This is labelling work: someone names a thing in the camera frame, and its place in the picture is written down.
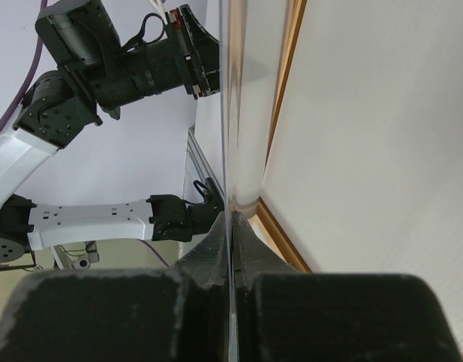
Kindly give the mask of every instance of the black cable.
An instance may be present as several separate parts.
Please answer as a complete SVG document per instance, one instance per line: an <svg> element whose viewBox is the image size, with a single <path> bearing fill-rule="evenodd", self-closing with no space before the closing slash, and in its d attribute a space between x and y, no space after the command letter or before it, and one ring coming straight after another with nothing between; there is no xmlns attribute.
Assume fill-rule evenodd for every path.
<svg viewBox="0 0 463 362"><path fill-rule="evenodd" d="M144 43L143 38L144 38L144 35L146 33L146 22L148 21L148 19L150 17L157 17L159 20L161 20L161 23L163 24L163 27L161 28L161 34L158 35L158 37L155 38L154 40L151 40L148 44L155 43L157 41L160 41L161 38L163 38L164 27L165 27L163 18L159 14L149 13L144 17L143 23L141 24L140 31L133 38L129 39L125 45L122 46L121 51L123 53L126 53L126 52L130 51L131 49L136 48L137 46Z"/></svg>
<svg viewBox="0 0 463 362"><path fill-rule="evenodd" d="M191 201L186 200L185 198L183 199L183 201L185 202L185 204L188 204L188 205L202 205L202 204L204 204L204 202L191 202Z"/></svg>
<svg viewBox="0 0 463 362"><path fill-rule="evenodd" d="M86 255L86 253L89 251L89 247L90 247L89 246L89 247L86 247L85 249L80 249L80 250L66 250L66 248L63 247L62 245L59 245L59 246L63 250L64 253L66 253L69 256L73 256L73 257Z"/></svg>
<svg viewBox="0 0 463 362"><path fill-rule="evenodd" d="M202 183L202 181L196 179L195 181L193 181L193 186L196 188L196 190L198 191L198 193L204 198L206 199L207 196L205 195L205 193L203 192L203 190L207 190L208 193L210 194L210 189L204 184Z"/></svg>

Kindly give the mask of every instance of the white backdrop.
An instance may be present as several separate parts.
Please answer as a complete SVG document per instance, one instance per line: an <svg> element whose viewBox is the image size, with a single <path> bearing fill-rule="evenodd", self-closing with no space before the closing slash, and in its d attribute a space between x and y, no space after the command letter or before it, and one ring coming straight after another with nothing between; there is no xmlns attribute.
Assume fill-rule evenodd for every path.
<svg viewBox="0 0 463 362"><path fill-rule="evenodd" d="M463 0L308 2L263 198L314 272L399 272L463 351Z"/></svg>
<svg viewBox="0 0 463 362"><path fill-rule="evenodd" d="M185 3L204 22L206 0L168 0L165 7L169 10ZM0 117L32 61L39 4L39 0L0 2ZM122 44L136 35L144 15L154 11L146 0L103 0L103 4ZM151 40L160 24L152 19L148 23L145 38ZM53 69L55 62L44 50L36 77ZM17 193L39 203L65 205L115 203L162 193L181 195L187 130L195 116L196 101L184 87L122 107L120 121L101 114L101 127L88 125Z"/></svg>

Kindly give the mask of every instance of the purple cable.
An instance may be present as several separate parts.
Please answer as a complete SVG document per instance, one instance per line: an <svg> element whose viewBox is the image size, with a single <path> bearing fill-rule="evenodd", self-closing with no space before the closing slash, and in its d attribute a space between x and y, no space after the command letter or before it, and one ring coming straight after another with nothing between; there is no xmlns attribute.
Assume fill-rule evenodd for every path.
<svg viewBox="0 0 463 362"><path fill-rule="evenodd" d="M48 0L41 0L41 9L47 6L48 6ZM15 110L19 106L20 101L22 101L23 96L26 94L27 90L29 89L30 82L34 79L35 72L37 71L38 62L41 59L41 53L42 53L42 41L38 37L37 45L35 46L34 59L32 59L32 64L30 66L29 71L27 72L27 76L24 79L22 85L20 86L19 91L15 95L11 104L8 105L7 110L5 111L3 116L0 118L0 133L4 129L9 119L11 119Z"/></svg>
<svg viewBox="0 0 463 362"><path fill-rule="evenodd" d="M144 241L144 240L141 240L141 239L137 239L138 241L140 241L141 243L145 244L146 247L148 249L150 249L155 255L156 257L159 259L159 261L161 262L161 264L163 264L166 268L168 268L170 265L166 262L166 260L163 259L163 256L160 255L160 253L158 253L158 251L152 247L147 241Z"/></svg>

